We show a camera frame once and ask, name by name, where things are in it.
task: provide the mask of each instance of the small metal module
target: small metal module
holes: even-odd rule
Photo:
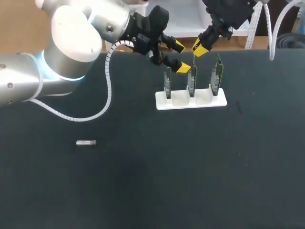
[[[211,89],[214,96],[218,96],[218,91],[220,88],[223,72],[224,72],[223,62],[221,61],[220,56],[218,55],[218,60],[215,65],[215,68],[212,71],[212,77],[211,77]]]
[[[95,140],[93,140],[93,141],[79,140],[79,141],[76,141],[76,145],[77,146],[96,146],[97,141],[95,141]]]

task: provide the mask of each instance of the white shelf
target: white shelf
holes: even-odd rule
[[[156,5],[160,5],[170,13],[170,20],[164,33],[174,37],[197,37],[206,30],[201,20],[201,0],[150,0],[147,13],[150,13]],[[233,33],[233,36],[248,36],[250,24],[245,22],[241,28]]]

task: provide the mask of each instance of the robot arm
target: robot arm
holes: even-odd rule
[[[136,52],[152,51],[154,64],[164,63],[175,72],[190,68],[159,52],[160,42],[179,52],[184,49],[175,38],[163,34],[168,12],[161,7],[143,17],[130,16],[120,0],[36,0],[36,5],[51,19],[48,46],[35,55],[0,55],[0,106],[70,94],[101,53],[102,39],[132,41]]]
[[[233,29],[238,29],[254,12],[259,0],[203,0],[211,15],[212,25],[198,36],[193,46],[195,56],[209,52],[219,36],[230,39]]]

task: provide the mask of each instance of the wooden surface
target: wooden surface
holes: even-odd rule
[[[0,52],[39,52],[44,49],[50,34],[47,15],[35,5],[35,0],[0,0]],[[194,38],[180,39],[191,50]],[[223,38],[215,44],[214,50],[242,50],[246,37]],[[254,49],[266,49],[267,38],[258,37]],[[128,48],[121,52],[131,52]]]

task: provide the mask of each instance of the cable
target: cable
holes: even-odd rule
[[[274,31],[273,31],[273,35],[272,35],[272,44],[270,46],[270,60],[273,61],[275,58],[275,48],[276,48],[276,40],[277,40],[277,35],[278,35],[278,31],[281,27],[282,21],[285,17],[285,15],[287,14],[287,12],[296,4],[305,2],[305,0],[293,0],[290,3],[288,3],[284,9],[282,10],[280,16],[278,17],[275,27],[274,27]]]
[[[271,44],[272,44],[272,26],[271,26],[270,11],[269,11],[269,7],[268,7],[267,4],[263,4],[263,6],[264,6],[265,14],[266,14],[266,19],[267,19],[269,47],[271,47]]]
[[[41,102],[37,99],[31,100],[31,102],[43,107],[44,109],[50,111],[51,113],[57,115],[60,118],[63,118],[63,119],[66,119],[66,120],[72,121],[72,122],[88,122],[88,121],[94,120],[94,119],[102,116],[108,110],[110,103],[111,103],[111,97],[112,97],[111,80],[110,80],[110,73],[109,73],[110,58],[111,58],[114,50],[118,46],[121,46],[121,45],[127,45],[127,46],[133,48],[133,43],[130,41],[119,41],[119,42],[116,42],[111,47],[111,49],[108,51],[108,54],[107,54],[106,60],[105,60],[105,75],[106,75],[107,88],[108,88],[108,98],[107,98],[105,107],[100,112],[98,112],[96,115],[88,117],[88,118],[72,118],[72,117],[66,116],[66,115],[54,110],[53,108],[49,107],[48,105],[44,104],[43,102]]]
[[[305,49],[305,35],[299,33],[285,33],[276,41],[277,49]]]

